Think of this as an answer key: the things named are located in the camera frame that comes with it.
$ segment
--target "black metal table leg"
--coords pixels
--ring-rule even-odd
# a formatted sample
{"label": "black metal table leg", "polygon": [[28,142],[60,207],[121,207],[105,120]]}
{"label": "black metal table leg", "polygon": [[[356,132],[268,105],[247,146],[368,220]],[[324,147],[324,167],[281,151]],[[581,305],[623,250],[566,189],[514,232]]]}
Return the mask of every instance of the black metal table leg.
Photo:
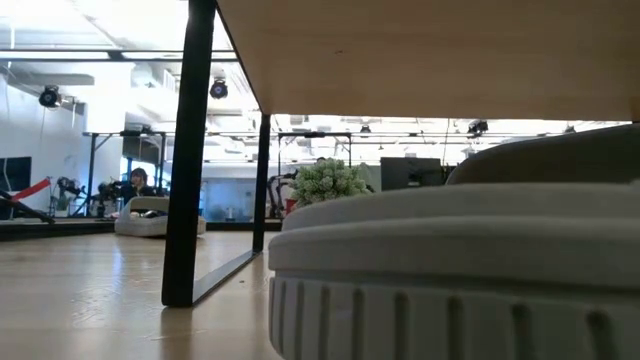
{"label": "black metal table leg", "polygon": [[133,158],[127,158],[127,181],[131,181],[131,171],[133,170]]}
{"label": "black metal table leg", "polygon": [[164,176],[164,158],[165,158],[165,149],[167,148],[167,134],[162,134],[162,143],[160,148],[160,169],[158,169],[158,189],[162,191],[162,178]]}
{"label": "black metal table leg", "polygon": [[215,0],[189,1],[162,279],[162,303],[166,306],[187,307],[194,302],[198,203],[216,6]]}
{"label": "black metal table leg", "polygon": [[89,153],[89,183],[87,184],[87,199],[85,201],[85,216],[91,215],[91,192],[93,191],[93,168],[96,159],[96,140],[98,134],[91,134],[91,152]]}
{"label": "black metal table leg", "polygon": [[256,199],[253,215],[253,252],[264,248],[264,221],[267,206],[267,181],[269,177],[269,145],[271,142],[271,115],[262,114],[258,140],[258,171],[256,174]]}

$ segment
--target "black metal frame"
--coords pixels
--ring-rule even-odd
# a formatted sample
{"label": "black metal frame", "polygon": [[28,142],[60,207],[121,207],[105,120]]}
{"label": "black metal frame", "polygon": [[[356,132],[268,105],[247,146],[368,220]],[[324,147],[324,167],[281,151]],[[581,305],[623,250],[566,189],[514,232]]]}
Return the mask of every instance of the black metal frame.
{"label": "black metal frame", "polygon": [[[91,216],[91,196],[92,196],[92,190],[93,190],[93,169],[95,167],[95,157],[96,157],[96,151],[98,151],[100,149],[100,147],[102,147],[102,145],[104,145],[104,143],[106,143],[107,141],[109,141],[109,139],[111,139],[112,137],[116,136],[116,137],[139,137],[141,135],[144,136],[160,136],[162,138],[162,145],[160,146],[160,161],[158,164],[160,166],[160,174],[158,175],[158,188],[162,187],[162,177],[163,177],[163,171],[164,171],[164,157],[165,157],[165,148],[167,146],[167,133],[164,131],[147,131],[147,132],[141,132],[140,134],[127,134],[124,132],[121,133],[92,133],[92,132],[86,132],[83,133],[84,136],[91,136],[91,150],[89,150],[89,178],[87,181],[87,198],[85,203],[82,205],[85,207],[85,216],[89,217]],[[99,144],[96,145],[97,140],[100,136],[106,136],[104,138],[104,140],[102,140]],[[131,162],[132,159],[131,158],[127,158],[127,171],[129,172],[129,174],[131,173]]]}
{"label": "black metal frame", "polygon": [[[251,250],[194,281],[202,149],[206,135],[205,122],[211,71],[210,53],[216,10],[219,14],[215,0],[189,0],[189,22],[183,51],[171,175],[172,195],[169,203],[162,279],[162,303],[170,307],[193,306],[259,256],[264,248],[271,115],[263,113],[258,142]],[[223,26],[227,28],[224,18],[221,20]],[[237,49],[231,34],[229,38],[233,48]],[[246,74],[240,54],[236,53],[236,56]]]}

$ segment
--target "dark hair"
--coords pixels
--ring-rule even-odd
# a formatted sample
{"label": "dark hair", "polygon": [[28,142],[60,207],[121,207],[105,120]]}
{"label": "dark hair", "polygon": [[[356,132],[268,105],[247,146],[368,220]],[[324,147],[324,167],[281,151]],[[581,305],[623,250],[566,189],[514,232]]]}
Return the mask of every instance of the dark hair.
{"label": "dark hair", "polygon": [[139,176],[146,183],[147,182],[147,172],[144,171],[143,168],[135,168],[131,171],[131,177]]}

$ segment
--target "white ceiling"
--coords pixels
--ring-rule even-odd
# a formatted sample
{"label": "white ceiling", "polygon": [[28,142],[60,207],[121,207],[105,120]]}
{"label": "white ceiling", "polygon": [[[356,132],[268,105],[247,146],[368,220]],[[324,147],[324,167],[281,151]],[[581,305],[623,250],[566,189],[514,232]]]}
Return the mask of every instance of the white ceiling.
{"label": "white ceiling", "polygon": [[[187,1],[180,0],[1,0],[1,49],[126,49],[126,50],[182,50],[187,23]],[[230,50],[231,43],[222,23],[214,23],[214,50]],[[38,77],[51,74],[88,75],[98,77],[111,71],[113,66],[131,64],[98,63],[34,63],[17,62],[11,65],[20,76]],[[153,88],[142,86],[150,81],[161,82],[164,72],[180,80],[179,63],[140,63],[132,72],[133,81],[124,104],[130,119],[147,122],[157,130],[173,131],[177,111],[177,93],[158,84]],[[229,85],[229,96],[209,101],[210,131],[253,132],[259,124],[257,104],[248,82],[237,63],[213,64],[212,74],[224,73]],[[83,100],[95,91],[92,86],[62,86],[66,95]],[[496,144],[534,138],[540,134],[562,133],[567,126],[582,131],[596,127],[616,125],[594,122],[554,122],[537,120],[495,120],[489,122],[489,132],[479,139],[467,139],[471,120],[462,119],[407,119],[407,118],[341,118],[329,116],[302,117],[277,115],[272,130],[277,131],[332,131],[359,132],[369,125],[374,133],[387,134],[355,137],[352,145],[354,161],[375,162],[381,156],[445,157],[455,164],[464,160],[466,153],[482,150]],[[340,139],[308,140],[282,139],[281,156],[285,162],[311,161],[319,156],[348,158],[346,144]],[[252,137],[218,137],[207,140],[205,159],[214,161],[237,160],[244,162],[257,153],[257,141]],[[278,141],[272,141],[272,160],[277,159]]]}

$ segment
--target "computer monitor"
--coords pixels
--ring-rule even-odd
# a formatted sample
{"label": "computer monitor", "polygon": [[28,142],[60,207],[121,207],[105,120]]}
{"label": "computer monitor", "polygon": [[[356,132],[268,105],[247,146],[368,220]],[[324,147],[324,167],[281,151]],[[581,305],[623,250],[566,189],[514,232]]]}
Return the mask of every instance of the computer monitor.
{"label": "computer monitor", "polygon": [[22,191],[29,186],[31,186],[31,157],[0,158],[0,190]]}
{"label": "computer monitor", "polygon": [[381,158],[382,191],[444,185],[440,159]]}

